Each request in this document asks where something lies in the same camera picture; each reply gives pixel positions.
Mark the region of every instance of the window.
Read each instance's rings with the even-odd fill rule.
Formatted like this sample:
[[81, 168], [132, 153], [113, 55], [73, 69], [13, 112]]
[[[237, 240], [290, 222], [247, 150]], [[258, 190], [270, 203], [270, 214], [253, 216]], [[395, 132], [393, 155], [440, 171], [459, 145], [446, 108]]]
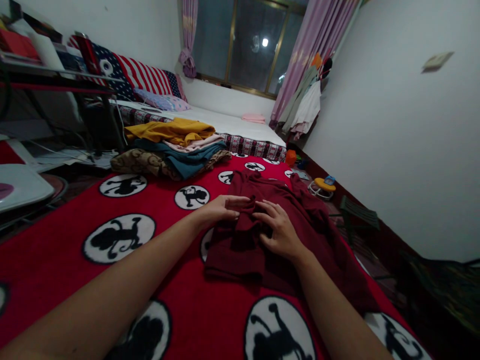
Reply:
[[200, 79], [275, 99], [308, 0], [199, 0], [193, 59]]

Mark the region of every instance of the white bed sheet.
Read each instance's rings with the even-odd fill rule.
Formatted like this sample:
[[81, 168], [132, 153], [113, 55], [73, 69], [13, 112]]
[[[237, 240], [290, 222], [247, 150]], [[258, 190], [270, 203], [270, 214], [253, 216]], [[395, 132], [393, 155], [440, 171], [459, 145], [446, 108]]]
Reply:
[[147, 104], [122, 100], [118, 100], [118, 105], [135, 108], [168, 119], [184, 118], [197, 120], [212, 125], [217, 133], [238, 135], [247, 139], [271, 142], [272, 144], [280, 145], [282, 147], [286, 146], [285, 142], [266, 124], [243, 121], [239, 117], [205, 110], [201, 107], [192, 106], [190, 110], [185, 111], [163, 111]]

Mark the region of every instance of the light switch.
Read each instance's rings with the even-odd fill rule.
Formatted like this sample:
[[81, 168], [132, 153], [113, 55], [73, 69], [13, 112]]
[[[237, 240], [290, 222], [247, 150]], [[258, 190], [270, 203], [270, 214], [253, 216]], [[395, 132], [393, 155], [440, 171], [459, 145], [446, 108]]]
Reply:
[[440, 69], [448, 59], [454, 54], [453, 51], [449, 52], [442, 52], [440, 54], [433, 55], [431, 58], [428, 59], [428, 61], [423, 65], [423, 68], [425, 70], [431, 70], [431, 69]]

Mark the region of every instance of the dark red sweater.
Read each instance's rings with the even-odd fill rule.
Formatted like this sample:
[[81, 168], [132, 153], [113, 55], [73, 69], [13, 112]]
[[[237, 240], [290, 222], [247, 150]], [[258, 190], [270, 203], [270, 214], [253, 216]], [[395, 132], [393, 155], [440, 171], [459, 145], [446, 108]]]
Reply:
[[257, 282], [285, 294], [300, 296], [301, 284], [292, 264], [268, 251], [260, 242], [261, 231], [271, 229], [251, 216], [264, 212], [255, 201], [279, 204], [288, 214], [301, 242], [316, 256], [330, 278], [361, 314], [378, 311], [356, 259], [335, 225], [325, 204], [312, 196], [300, 178], [290, 178], [292, 190], [281, 181], [263, 178], [258, 171], [234, 171], [228, 193], [246, 196], [251, 203], [238, 222], [221, 222], [215, 228], [205, 263], [205, 273], [232, 280]]

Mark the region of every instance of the curtain tie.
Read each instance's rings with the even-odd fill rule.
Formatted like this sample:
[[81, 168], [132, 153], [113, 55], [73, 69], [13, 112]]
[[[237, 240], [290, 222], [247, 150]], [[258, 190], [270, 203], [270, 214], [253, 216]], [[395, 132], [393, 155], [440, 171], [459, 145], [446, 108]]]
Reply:
[[178, 61], [183, 65], [183, 73], [187, 78], [195, 78], [197, 76], [197, 69], [195, 68], [194, 58], [189, 49], [184, 47], [180, 52]]

